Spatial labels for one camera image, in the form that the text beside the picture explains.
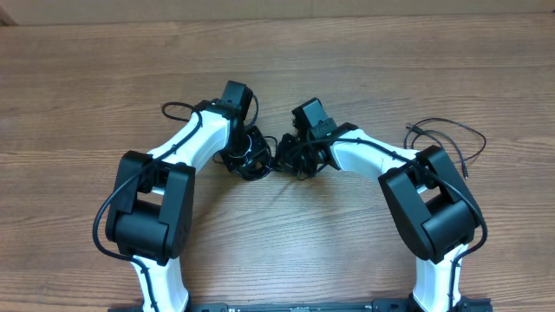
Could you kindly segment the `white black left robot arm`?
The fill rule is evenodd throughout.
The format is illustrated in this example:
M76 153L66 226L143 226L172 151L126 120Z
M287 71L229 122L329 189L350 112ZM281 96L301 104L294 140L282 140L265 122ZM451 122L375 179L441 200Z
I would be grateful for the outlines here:
M246 115L256 95L244 84L226 83L223 94L190 106L185 126L148 153L126 152L114 189L92 226L95 247L128 263L140 281L139 311L185 311L189 293L180 254L190 236L195 178L218 154L244 180L270 171L271 152Z

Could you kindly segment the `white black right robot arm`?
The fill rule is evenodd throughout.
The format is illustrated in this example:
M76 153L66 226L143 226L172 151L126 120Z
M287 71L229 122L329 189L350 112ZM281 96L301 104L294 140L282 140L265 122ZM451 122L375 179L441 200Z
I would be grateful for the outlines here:
M277 163L298 177L323 167L354 172L376 182L395 227L416 257L416 282L407 300L389 301L401 311L489 311L488 300L471 300L459 290L464 257L486 242L473 240L487 229L473 195L447 153L438 146L409 150L371 138L362 129L313 127L287 133L277 146Z

